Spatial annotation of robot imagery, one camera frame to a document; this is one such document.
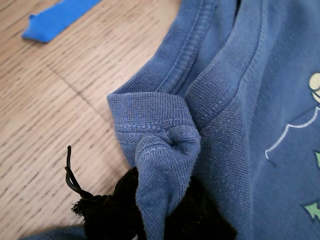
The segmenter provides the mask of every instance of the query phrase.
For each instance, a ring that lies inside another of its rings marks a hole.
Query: blue cotton fabric
[[[85,230],[81,226],[69,226],[35,234],[20,240],[86,240]]]
[[[183,0],[155,55],[107,97],[149,240],[190,175],[237,240],[320,239],[319,12],[317,0]]]

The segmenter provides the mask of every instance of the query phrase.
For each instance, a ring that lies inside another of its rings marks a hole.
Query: black drawstring
[[[75,175],[71,171],[70,166],[70,157],[71,157],[71,146],[68,146],[68,154],[66,156],[66,167],[64,168],[66,170],[65,175],[65,181],[66,184],[76,193],[80,194],[81,198],[83,200],[91,200],[94,196],[85,190],[82,190],[79,183],[77,182]]]

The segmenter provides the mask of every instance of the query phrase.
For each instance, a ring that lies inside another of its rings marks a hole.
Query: tied fabric
[[[124,155],[139,172],[136,204],[146,236],[163,239],[165,218],[178,206],[189,185],[200,150],[199,133],[179,96],[111,94],[108,101]]]

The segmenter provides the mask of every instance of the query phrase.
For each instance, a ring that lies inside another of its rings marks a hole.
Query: yellow graphic
[[[309,86],[314,99],[320,103],[320,73],[316,72],[310,77]]]

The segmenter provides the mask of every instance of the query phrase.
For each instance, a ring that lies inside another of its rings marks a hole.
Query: wood grain
[[[80,185],[106,194],[128,165],[106,95],[155,52],[178,0],[103,0],[48,44],[22,40],[28,15],[56,0],[0,2],[0,239],[81,219],[65,184],[67,146]]]

